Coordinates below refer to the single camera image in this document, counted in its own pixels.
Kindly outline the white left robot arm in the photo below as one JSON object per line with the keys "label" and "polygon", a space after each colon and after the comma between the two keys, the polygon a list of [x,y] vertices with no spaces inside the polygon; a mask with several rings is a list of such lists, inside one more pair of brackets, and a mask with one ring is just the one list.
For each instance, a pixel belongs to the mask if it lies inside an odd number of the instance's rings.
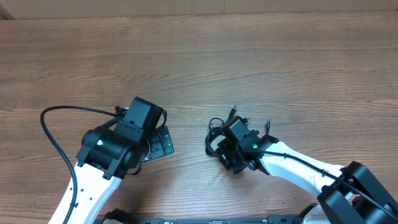
{"label": "white left robot arm", "polygon": [[135,97],[129,107],[117,106],[106,123],[85,133],[73,165],[42,128],[67,164],[71,180],[51,223],[94,223],[103,205],[129,170],[140,173],[145,162],[174,153],[165,109]]}

